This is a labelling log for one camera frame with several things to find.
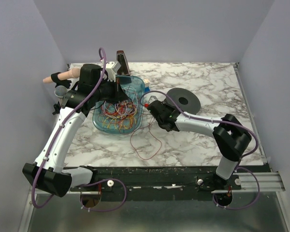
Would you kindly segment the dark grey cable spool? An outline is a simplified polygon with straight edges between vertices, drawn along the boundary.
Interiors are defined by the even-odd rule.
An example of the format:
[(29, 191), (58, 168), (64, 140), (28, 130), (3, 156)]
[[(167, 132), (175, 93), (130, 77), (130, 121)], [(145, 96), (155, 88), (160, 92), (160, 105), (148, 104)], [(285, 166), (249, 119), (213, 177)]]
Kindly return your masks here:
[(167, 92), (167, 95), (184, 112), (196, 115), (201, 109), (201, 102), (198, 97), (187, 89), (172, 88)]

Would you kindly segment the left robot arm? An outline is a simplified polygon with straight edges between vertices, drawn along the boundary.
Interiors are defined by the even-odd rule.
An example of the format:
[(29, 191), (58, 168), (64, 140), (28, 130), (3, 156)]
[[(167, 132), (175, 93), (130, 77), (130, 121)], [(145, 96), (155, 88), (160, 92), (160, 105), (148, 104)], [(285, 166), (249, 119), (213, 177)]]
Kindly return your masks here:
[(84, 64), (77, 89), (62, 100), (58, 120), (45, 147), (33, 163), (25, 163), (22, 173), (33, 188), (63, 197), (70, 188), (90, 183), (94, 171), (89, 167), (64, 169), (64, 161), (77, 130), (97, 102), (118, 103), (128, 99), (116, 73), (119, 62), (107, 62), (102, 68)]

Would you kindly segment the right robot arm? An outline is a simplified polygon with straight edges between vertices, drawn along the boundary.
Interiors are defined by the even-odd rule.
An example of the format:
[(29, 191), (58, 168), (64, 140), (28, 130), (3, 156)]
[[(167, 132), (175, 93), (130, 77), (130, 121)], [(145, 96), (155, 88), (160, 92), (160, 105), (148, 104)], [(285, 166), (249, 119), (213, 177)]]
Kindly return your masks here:
[(166, 131), (194, 132), (214, 138), (222, 154), (216, 169), (217, 178), (227, 181), (252, 140), (249, 131), (233, 115), (210, 118), (181, 112), (159, 100), (151, 102), (147, 110)]

